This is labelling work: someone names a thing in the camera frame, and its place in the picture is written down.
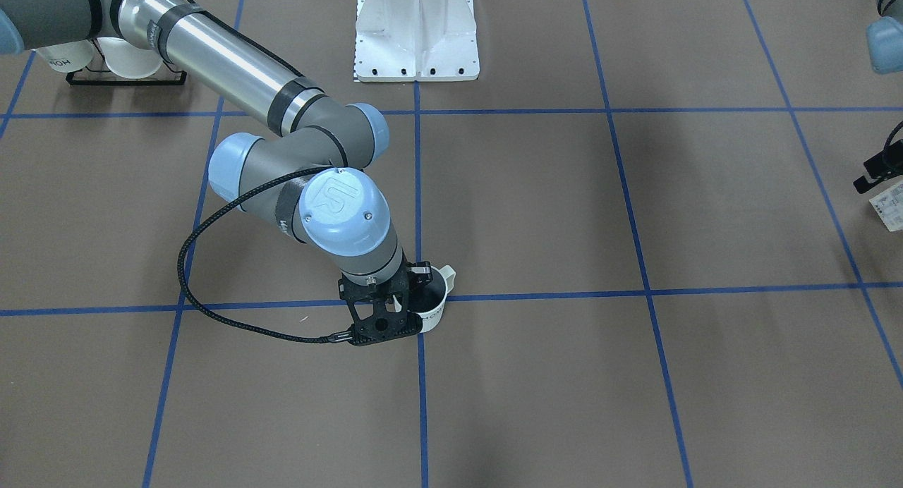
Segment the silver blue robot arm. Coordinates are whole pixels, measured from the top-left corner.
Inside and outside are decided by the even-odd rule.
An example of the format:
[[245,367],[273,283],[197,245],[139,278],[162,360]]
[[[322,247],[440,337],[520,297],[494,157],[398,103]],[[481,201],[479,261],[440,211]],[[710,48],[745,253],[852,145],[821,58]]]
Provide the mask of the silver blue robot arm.
[[[242,10],[244,9],[245,0],[238,1],[238,13],[236,13],[236,23],[238,23],[239,19],[242,15]],[[216,135],[220,122],[225,121],[227,118],[244,118],[246,121],[249,121],[249,115],[240,111],[240,110],[226,110],[226,106],[230,106],[230,100],[225,100],[220,98],[217,100],[219,104],[216,109],[210,111],[161,111],[161,112],[151,112],[151,111],[124,111],[124,112],[61,112],[61,113],[17,113],[14,112],[14,105],[18,102],[20,92],[23,91],[23,88],[26,84],[26,79],[28,73],[32,70],[32,65],[37,63],[36,54],[33,51],[25,50],[22,54],[9,54],[8,56],[2,54],[2,85],[8,83],[6,79],[10,79],[12,77],[12,73],[10,76],[6,75],[6,61],[17,60],[22,61],[23,69],[20,72],[20,77],[18,80],[18,85],[16,89],[10,90],[9,87],[4,89],[2,88],[2,100],[8,99],[9,106],[4,106],[2,109],[2,135],[4,131],[7,129],[7,125],[9,125],[9,121],[80,121],[84,119],[84,121],[88,121],[88,119],[171,119],[172,121],[187,121],[187,119],[194,118],[209,118],[210,121],[213,121],[213,131],[210,136],[209,143],[209,153],[207,155],[207,159],[210,159],[212,153],[214,151],[214,143],[216,141]],[[416,109],[420,108],[419,102],[419,85],[415,85],[415,107]],[[420,112],[414,110],[383,110],[380,114],[384,114],[386,116],[413,116],[416,118],[416,250],[411,248],[409,250],[409,257],[413,259],[413,254],[420,256]],[[201,209],[206,201],[206,197],[212,197],[212,191],[207,189],[207,171],[204,170],[204,176],[201,183],[200,195],[197,201],[197,208],[195,214],[195,225],[201,222]],[[283,300],[283,301],[273,301],[273,302],[246,302],[246,303],[219,303],[219,304],[211,304],[206,305],[212,309],[231,309],[231,308],[267,308],[267,307],[284,307],[284,306],[343,306],[343,302],[341,300],[327,300],[327,299],[303,299],[303,300]],[[109,305],[109,306],[51,306],[51,307],[33,307],[33,308],[18,308],[18,309],[2,309],[2,317],[51,317],[52,315],[98,315],[98,314],[123,314],[123,312],[175,312],[177,310],[193,310],[193,305],[189,302],[189,299],[184,298],[183,294],[178,296],[178,302],[172,302],[172,304],[164,305],[164,304],[155,304],[155,305],[126,305],[120,303],[118,305]]]

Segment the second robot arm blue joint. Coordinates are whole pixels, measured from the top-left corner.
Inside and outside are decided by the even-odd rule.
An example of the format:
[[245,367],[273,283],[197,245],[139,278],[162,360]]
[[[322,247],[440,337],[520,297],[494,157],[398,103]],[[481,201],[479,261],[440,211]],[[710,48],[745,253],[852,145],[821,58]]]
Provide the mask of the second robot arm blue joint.
[[874,73],[902,71],[902,0],[876,0],[878,19],[866,30]]

